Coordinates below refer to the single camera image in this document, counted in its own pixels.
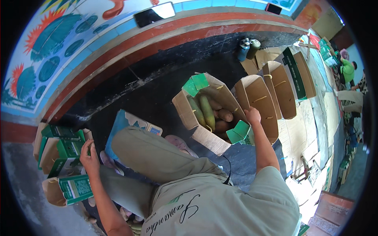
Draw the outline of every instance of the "blue bottle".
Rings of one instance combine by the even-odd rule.
[[[249,46],[250,46],[249,39],[243,39],[242,41],[240,41],[240,48],[237,53],[237,58],[239,59],[239,61],[242,62],[246,59]]]

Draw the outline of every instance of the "smartphone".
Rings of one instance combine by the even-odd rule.
[[[282,8],[271,3],[268,3],[268,5],[265,8],[265,11],[273,13],[273,14],[277,14],[277,15],[281,13],[281,10]]]

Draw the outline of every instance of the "pink shoe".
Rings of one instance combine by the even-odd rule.
[[[193,152],[187,145],[186,143],[184,142],[184,140],[182,140],[181,138],[177,137],[176,135],[167,135],[165,137],[165,139],[170,142],[171,144],[175,145],[178,149],[180,149],[180,151],[182,151],[183,153],[187,153],[193,157],[196,157],[198,158],[198,155]]]
[[[114,160],[112,158],[110,158],[106,154],[105,151],[100,152],[100,158],[101,158],[101,161],[103,162],[104,166],[114,169],[117,174],[120,174],[120,175],[123,175],[123,176],[125,175],[123,170],[121,170],[120,168],[118,168],[118,166],[116,166],[116,164],[114,163]]]

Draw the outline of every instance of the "black phone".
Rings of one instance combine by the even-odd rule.
[[[271,13],[277,14],[277,15],[279,15],[281,13],[281,10],[282,10],[282,8],[280,8],[279,6],[276,6],[274,4],[271,4],[271,3],[268,3],[268,5],[265,8],[265,11],[271,12]]]
[[[172,2],[167,2],[138,12],[134,15],[134,18],[139,28],[143,28],[159,20],[173,16],[175,16],[175,10],[173,9]]]

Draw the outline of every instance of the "painted wall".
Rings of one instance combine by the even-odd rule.
[[[133,14],[172,2],[176,12],[236,6],[264,10],[268,2],[291,15],[302,0],[46,0],[10,59],[1,111],[37,117],[63,79],[92,52],[136,27]]]
[[[362,78],[364,64],[362,63],[361,56],[355,44],[347,48],[347,51],[349,53],[349,61],[355,61],[357,63],[357,70],[355,70],[355,77],[353,79],[354,83],[357,84]]]

